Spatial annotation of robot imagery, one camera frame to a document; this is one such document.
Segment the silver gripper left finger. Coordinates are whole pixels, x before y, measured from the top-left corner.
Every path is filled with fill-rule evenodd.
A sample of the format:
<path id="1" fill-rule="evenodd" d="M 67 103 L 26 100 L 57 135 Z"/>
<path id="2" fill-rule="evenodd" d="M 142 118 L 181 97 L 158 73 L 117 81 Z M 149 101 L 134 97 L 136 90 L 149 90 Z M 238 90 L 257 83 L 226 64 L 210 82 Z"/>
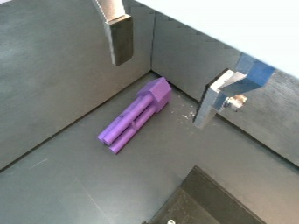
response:
<path id="1" fill-rule="evenodd" d="M 133 56 L 133 19 L 121 0 L 92 0 L 101 16 L 112 64 L 118 67 Z"/>

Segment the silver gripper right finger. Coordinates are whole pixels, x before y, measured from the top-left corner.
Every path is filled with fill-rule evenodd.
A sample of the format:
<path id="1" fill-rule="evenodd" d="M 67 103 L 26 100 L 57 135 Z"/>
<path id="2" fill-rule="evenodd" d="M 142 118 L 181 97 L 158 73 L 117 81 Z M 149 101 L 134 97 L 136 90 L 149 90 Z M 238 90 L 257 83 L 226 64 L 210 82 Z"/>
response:
<path id="1" fill-rule="evenodd" d="M 225 69 L 206 85 L 193 125 L 201 129 L 225 108 L 237 111 L 246 100 L 244 93 L 261 88 L 274 70 L 272 66 L 241 53 L 234 69 Z"/>

